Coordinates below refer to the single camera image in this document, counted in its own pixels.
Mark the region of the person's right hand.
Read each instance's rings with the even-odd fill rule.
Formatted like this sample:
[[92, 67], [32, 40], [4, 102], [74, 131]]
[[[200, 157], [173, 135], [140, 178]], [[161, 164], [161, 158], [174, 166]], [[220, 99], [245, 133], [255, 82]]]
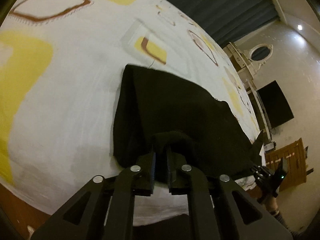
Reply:
[[277, 199], [273, 196], [268, 196], [265, 200], [266, 210], [272, 215], [277, 221], [281, 224], [286, 225], [284, 218], [280, 212], [280, 209], [277, 204]]

